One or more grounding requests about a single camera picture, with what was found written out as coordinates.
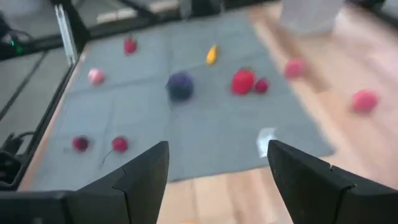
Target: paper tag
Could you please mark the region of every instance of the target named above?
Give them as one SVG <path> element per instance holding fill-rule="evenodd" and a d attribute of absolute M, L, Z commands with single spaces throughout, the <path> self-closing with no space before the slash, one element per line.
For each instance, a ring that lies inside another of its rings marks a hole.
<path fill-rule="evenodd" d="M 270 140 L 276 140 L 275 128 L 263 128 L 259 132 L 257 137 L 257 149 L 259 151 L 260 158 L 267 157 L 268 143 Z"/>

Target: white object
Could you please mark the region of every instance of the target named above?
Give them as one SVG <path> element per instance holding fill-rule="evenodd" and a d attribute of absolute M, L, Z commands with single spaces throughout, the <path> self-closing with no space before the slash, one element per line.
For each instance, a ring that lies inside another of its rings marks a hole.
<path fill-rule="evenodd" d="M 282 27 L 297 34 L 332 30 L 344 0 L 282 0 Z"/>
<path fill-rule="evenodd" d="M 77 60 L 77 50 L 75 40 L 73 39 L 72 32 L 70 30 L 70 24 L 68 18 L 65 16 L 65 11 L 62 5 L 55 6 L 55 13 L 57 15 L 58 25 L 61 31 L 61 37 L 63 42 L 63 48 L 67 55 L 69 65 L 74 65 Z"/>
<path fill-rule="evenodd" d="M 257 137 L 257 149 L 260 157 L 267 157 L 268 143 L 270 140 L 275 140 L 275 128 L 263 128 Z"/>

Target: wooden floor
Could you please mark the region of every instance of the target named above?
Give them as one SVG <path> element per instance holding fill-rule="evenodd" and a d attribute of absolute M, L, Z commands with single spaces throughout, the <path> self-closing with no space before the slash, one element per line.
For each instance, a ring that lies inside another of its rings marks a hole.
<path fill-rule="evenodd" d="M 322 159 L 398 188 L 398 35 L 367 12 L 345 6 L 333 33 L 295 37 L 278 28 L 280 9 L 253 7 L 250 17 L 279 68 L 293 57 L 308 62 L 308 72 L 291 85 L 335 146 L 335 154 Z M 363 88 L 381 96 L 370 116 L 348 107 Z M 292 223 L 269 168 L 169 184 L 158 223 L 184 222 Z"/>

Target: gray mat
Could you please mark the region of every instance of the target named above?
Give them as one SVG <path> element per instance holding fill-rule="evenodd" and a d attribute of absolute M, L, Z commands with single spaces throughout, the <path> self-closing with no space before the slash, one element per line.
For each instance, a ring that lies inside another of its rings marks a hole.
<path fill-rule="evenodd" d="M 314 156 L 332 153 L 243 12 L 136 32 L 139 48 L 130 57 L 123 54 L 125 36 L 91 43 L 32 189 L 78 189 L 161 140 L 170 143 L 169 180 L 266 166 L 256 146 L 259 131 L 266 127 L 275 128 L 277 139 Z M 205 57 L 213 44 L 219 45 L 219 59 L 207 67 Z M 231 77 L 241 67 L 267 77 L 269 91 L 233 96 Z M 91 68 L 104 71 L 104 85 L 89 84 Z M 165 84 L 180 70 L 193 77 L 195 95 L 189 102 L 173 104 Z M 72 138 L 80 134 L 91 139 L 82 154 L 71 149 Z M 102 164 L 119 135 L 126 136 L 131 147 L 124 154 L 110 153 Z"/>

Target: yellow pepper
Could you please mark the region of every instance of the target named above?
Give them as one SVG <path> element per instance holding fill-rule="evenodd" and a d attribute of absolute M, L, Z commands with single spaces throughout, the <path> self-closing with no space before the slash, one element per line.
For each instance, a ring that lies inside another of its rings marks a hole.
<path fill-rule="evenodd" d="M 209 52 L 207 53 L 206 63 L 207 65 L 213 65 L 217 60 L 217 45 L 211 46 Z"/>

